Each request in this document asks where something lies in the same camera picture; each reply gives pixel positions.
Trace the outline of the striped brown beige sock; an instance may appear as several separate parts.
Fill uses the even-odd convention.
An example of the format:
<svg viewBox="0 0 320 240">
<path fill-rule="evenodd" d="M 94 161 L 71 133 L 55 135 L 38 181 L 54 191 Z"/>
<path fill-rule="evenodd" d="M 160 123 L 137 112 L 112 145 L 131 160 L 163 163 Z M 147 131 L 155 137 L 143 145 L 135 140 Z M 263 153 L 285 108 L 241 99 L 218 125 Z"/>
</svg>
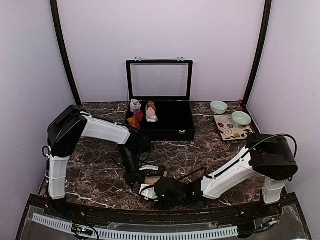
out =
<svg viewBox="0 0 320 240">
<path fill-rule="evenodd" d="M 145 178 L 145 181 L 144 183 L 147 184 L 147 185 L 154 185 L 158 180 L 160 180 L 161 178 L 166 178 L 167 175 L 168 175 L 168 172 L 166 170 L 166 165 L 165 164 L 158 164 L 157 165 L 160 169 L 163 169 L 164 172 L 161 176 L 147 176 Z"/>
</svg>

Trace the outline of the pink patterned sock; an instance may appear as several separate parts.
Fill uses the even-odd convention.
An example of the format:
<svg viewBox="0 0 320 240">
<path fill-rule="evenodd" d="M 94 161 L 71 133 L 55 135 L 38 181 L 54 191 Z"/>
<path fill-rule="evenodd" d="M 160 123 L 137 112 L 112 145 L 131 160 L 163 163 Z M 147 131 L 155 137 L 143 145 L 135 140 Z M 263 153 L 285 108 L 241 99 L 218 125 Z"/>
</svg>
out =
<svg viewBox="0 0 320 240">
<path fill-rule="evenodd" d="M 158 121 L 158 117 L 156 115 L 156 111 L 152 108 L 149 107 L 146 112 L 145 112 L 146 120 L 149 123 L 156 123 Z"/>
</svg>

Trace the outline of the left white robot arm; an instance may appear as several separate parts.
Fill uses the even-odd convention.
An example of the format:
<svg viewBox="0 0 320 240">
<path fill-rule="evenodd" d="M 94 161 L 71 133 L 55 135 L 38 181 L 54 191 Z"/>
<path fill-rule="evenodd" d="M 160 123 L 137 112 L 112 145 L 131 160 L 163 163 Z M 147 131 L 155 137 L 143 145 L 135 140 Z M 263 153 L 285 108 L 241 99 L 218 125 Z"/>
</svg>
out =
<svg viewBox="0 0 320 240">
<path fill-rule="evenodd" d="M 48 126 L 47 145 L 42 148 L 42 155 L 47 158 L 47 194 L 53 200 L 50 208 L 58 217 L 67 218 L 71 213 L 70 206 L 62 200 L 66 196 L 67 167 L 83 137 L 115 143 L 127 185 L 146 200 L 158 200 L 154 184 L 146 180 L 163 177 L 165 170 L 140 161 L 141 154 L 152 149 L 151 140 L 132 126 L 93 117 L 70 105 Z"/>
</svg>

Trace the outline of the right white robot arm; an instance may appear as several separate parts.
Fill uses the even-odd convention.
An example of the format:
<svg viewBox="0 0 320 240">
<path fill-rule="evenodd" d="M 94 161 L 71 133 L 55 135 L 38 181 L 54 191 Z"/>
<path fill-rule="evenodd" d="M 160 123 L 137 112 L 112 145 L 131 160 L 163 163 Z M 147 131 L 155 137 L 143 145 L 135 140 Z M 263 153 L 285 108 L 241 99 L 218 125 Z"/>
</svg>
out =
<svg viewBox="0 0 320 240">
<path fill-rule="evenodd" d="M 153 186 L 155 198 L 169 207 L 217 200 L 247 179 L 261 175 L 264 176 L 262 201 L 255 205 L 255 213 L 266 217 L 280 201 L 287 181 L 298 171 L 297 150 L 290 148 L 287 139 L 293 140 L 294 137 L 286 133 L 254 133 L 246 138 L 246 145 L 234 158 L 213 173 L 207 173 L 204 167 L 204 175 L 188 184 L 162 177 Z"/>
</svg>

